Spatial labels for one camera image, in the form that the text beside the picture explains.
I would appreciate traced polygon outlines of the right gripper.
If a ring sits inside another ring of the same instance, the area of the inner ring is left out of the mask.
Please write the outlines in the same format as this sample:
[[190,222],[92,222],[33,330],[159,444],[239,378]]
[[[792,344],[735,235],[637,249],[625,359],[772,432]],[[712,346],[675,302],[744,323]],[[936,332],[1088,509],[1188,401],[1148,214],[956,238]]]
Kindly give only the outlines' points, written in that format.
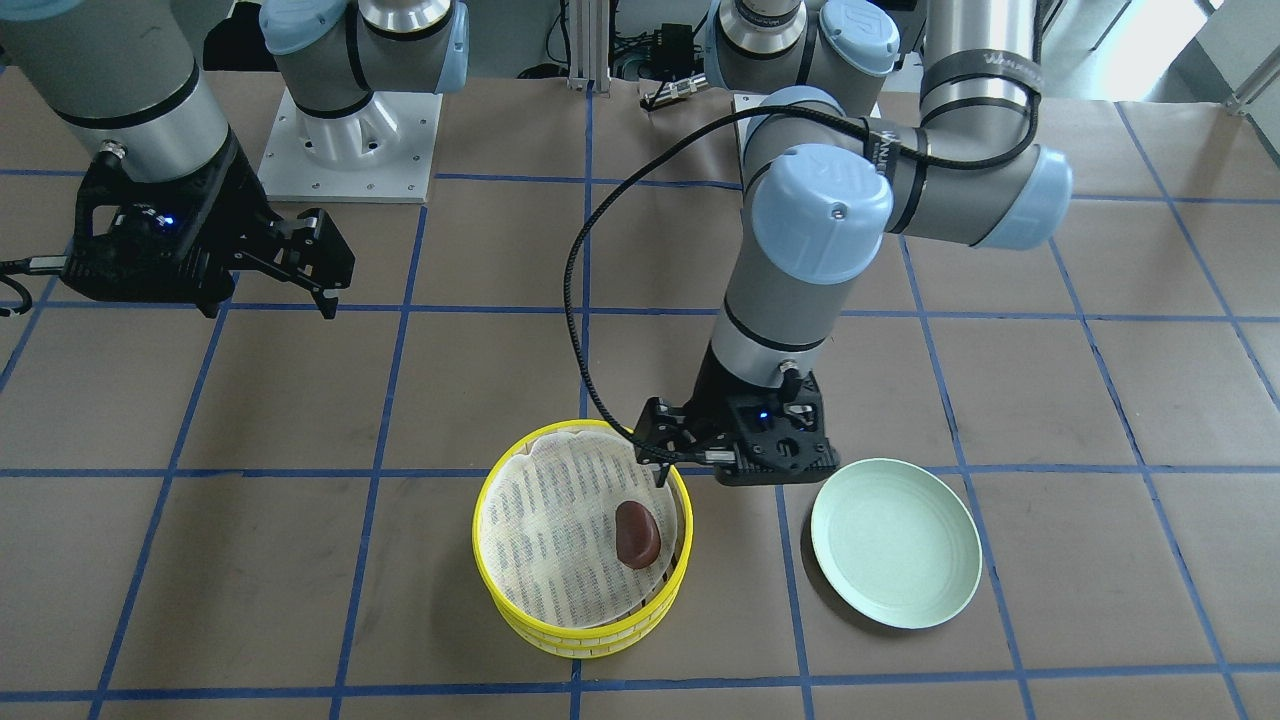
[[104,140],[81,181],[63,284],[102,302],[189,304],[205,316],[230,297],[233,270],[256,270],[310,292],[326,320],[349,287],[355,254],[321,208],[296,218],[288,245],[234,132],[177,179],[128,177],[125,145]]

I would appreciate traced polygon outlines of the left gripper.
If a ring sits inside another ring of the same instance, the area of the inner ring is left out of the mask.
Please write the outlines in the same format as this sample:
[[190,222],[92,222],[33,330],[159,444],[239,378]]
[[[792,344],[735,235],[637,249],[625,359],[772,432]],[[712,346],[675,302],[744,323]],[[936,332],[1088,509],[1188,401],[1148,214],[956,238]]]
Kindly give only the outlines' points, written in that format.
[[772,370],[774,379],[755,386],[707,350],[685,404],[650,397],[632,442],[654,487],[666,488],[675,452],[714,468],[723,486],[805,484],[835,474],[841,461],[814,374],[803,374],[792,357]]

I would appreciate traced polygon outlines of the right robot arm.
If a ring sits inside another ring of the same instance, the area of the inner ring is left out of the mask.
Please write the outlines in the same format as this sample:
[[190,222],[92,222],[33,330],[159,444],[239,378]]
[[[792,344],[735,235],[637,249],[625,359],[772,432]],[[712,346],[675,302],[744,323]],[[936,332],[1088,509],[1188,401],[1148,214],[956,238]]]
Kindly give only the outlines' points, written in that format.
[[[303,120],[306,152],[375,167],[401,133],[381,95],[453,94],[468,70],[463,1],[264,1],[262,50]],[[218,315],[236,272],[305,290],[326,319],[355,254],[320,208],[284,218],[232,129],[168,1],[5,1],[3,50],[90,152],[63,255],[3,263],[100,302],[187,304]]]

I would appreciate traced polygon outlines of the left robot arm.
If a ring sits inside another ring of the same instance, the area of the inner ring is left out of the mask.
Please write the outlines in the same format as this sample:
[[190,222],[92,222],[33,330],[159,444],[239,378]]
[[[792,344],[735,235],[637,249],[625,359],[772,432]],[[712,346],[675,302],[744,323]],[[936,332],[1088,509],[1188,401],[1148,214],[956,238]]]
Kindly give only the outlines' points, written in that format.
[[1073,169],[1037,143],[1037,1],[928,1],[919,122],[874,117],[900,54],[872,1],[714,1],[712,85],[758,94],[740,132],[742,241],[691,397],[646,401],[640,462],[726,486],[824,480],[840,459],[815,364],[887,234],[1032,249]]

